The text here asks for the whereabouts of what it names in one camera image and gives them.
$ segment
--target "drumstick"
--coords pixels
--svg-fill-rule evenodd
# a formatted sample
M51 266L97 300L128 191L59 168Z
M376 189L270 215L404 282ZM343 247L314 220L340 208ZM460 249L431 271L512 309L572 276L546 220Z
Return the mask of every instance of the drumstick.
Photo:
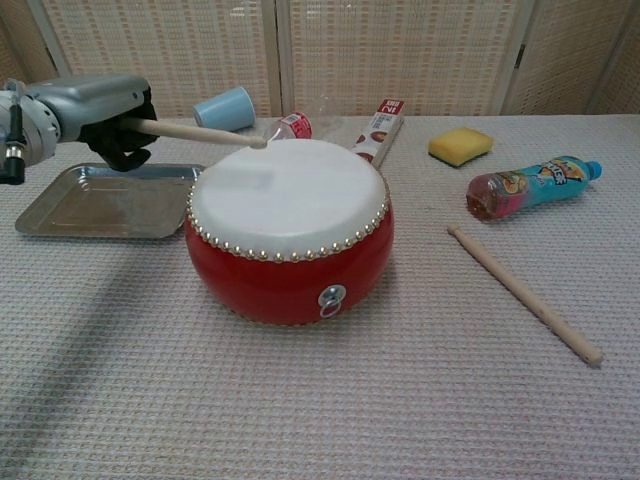
M513 273L493 258L482 245L460 230L457 225L449 225L447 231L529 310L536 314L553 333L571 347L582 360L592 367L602 362L603 355L600 350L594 347L582 333L565 322L558 313L554 312L542 299L536 296L523 281L516 278Z
M224 130L177 125L175 123L157 122L142 118L125 118L120 123L120 127L149 135L194 140L196 142L244 145L253 148L265 148L267 146L267 140L262 137L249 137Z

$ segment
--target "toothpaste box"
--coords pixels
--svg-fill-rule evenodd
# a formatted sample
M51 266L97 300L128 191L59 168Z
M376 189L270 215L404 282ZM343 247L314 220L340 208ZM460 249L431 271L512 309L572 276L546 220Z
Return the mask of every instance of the toothpaste box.
M375 168L380 168L389 147L404 121L404 101L385 99L362 131L351 151Z

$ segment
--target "sponge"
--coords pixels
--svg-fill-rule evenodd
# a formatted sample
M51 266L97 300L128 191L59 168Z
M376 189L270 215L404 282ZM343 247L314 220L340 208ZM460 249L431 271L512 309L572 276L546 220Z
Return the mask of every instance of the sponge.
M429 141L429 155L459 167L491 150L493 139L471 128L456 128Z

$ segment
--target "wall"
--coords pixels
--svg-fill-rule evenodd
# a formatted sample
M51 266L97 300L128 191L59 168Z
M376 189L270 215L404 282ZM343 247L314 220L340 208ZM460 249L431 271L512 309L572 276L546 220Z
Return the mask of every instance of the wall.
M150 82L161 116L191 116L213 94L244 86L269 115L259 2L44 0L74 74L127 72Z
M640 113L640 8L605 78L595 113Z
M636 0L537 0L503 114L581 114Z
M409 115L489 114L525 3L291 0L295 104L326 94L371 115L391 96Z
M140 74L166 117L190 117L195 103L236 85L260 116L307 108L321 94L342 114L367 116L387 96L404 99L410 115L637 111L640 20L620 41L635 5L3 0L0 77L58 74L41 30L62 74Z

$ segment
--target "drum head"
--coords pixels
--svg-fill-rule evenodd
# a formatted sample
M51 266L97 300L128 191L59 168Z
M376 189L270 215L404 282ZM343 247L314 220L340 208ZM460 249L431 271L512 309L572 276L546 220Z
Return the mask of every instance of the drum head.
M215 244L287 260L349 246L348 239L377 225L387 201L382 177L349 150L319 140L277 140L207 168L190 211Z

